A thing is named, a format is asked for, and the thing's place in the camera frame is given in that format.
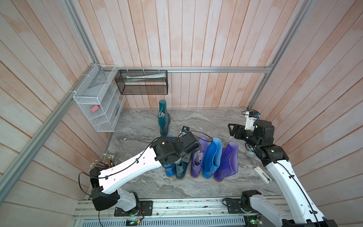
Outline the blue rain boot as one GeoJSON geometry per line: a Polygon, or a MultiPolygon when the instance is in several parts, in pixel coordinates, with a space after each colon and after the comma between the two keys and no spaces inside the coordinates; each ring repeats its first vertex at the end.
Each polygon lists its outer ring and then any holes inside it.
{"type": "Polygon", "coordinates": [[[173,177],[176,174],[176,166],[175,163],[164,165],[165,174],[168,177],[173,177]]]}
{"type": "Polygon", "coordinates": [[[202,169],[204,178],[210,179],[212,175],[218,170],[221,163],[222,151],[222,141],[219,138],[213,138],[204,156],[204,164],[202,169]]]}

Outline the purple rain boot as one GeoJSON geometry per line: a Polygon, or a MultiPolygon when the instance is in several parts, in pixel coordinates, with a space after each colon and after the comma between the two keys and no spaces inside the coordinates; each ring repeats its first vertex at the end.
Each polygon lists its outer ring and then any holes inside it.
{"type": "Polygon", "coordinates": [[[203,168],[204,156],[209,145],[207,137],[201,137],[199,139],[201,148],[192,154],[191,165],[191,177],[198,178],[203,168]]]}
{"type": "Polygon", "coordinates": [[[238,173],[238,150],[239,145],[233,141],[223,148],[220,167],[214,173],[217,182],[222,182],[225,178],[238,173]]]}

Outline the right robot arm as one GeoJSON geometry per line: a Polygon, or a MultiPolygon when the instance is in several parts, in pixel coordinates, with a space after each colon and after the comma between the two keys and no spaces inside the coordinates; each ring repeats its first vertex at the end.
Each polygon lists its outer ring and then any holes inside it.
{"type": "Polygon", "coordinates": [[[256,119],[247,129],[245,125],[229,124],[229,133],[245,141],[277,182],[290,213],[268,201],[259,191],[244,191],[241,196],[242,211],[256,211],[277,227],[336,227],[317,208],[294,173],[289,158],[282,147],[273,143],[274,126],[271,122],[256,119]]]}

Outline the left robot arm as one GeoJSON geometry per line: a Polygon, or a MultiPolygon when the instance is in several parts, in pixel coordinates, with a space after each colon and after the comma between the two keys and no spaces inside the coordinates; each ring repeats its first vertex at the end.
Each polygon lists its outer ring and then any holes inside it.
{"type": "Polygon", "coordinates": [[[91,199],[96,211],[113,206],[135,213],[140,200],[135,192],[121,187],[139,175],[166,165],[175,164],[196,152],[201,144],[188,132],[182,137],[157,137],[141,153],[109,169],[94,167],[89,172],[92,185],[91,199]]]}

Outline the teal rain boot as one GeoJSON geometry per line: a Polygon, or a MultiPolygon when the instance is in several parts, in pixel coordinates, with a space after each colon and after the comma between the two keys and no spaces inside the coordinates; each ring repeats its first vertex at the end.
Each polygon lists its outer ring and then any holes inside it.
{"type": "Polygon", "coordinates": [[[186,171],[187,171],[187,167],[188,167],[188,162],[184,162],[184,161],[179,161],[176,163],[175,165],[175,176],[177,179],[182,180],[185,177],[186,171]]]}
{"type": "Polygon", "coordinates": [[[171,122],[170,114],[167,110],[166,100],[162,99],[159,101],[159,113],[158,117],[158,125],[160,128],[160,135],[167,136],[169,131],[169,125],[171,122]]]}

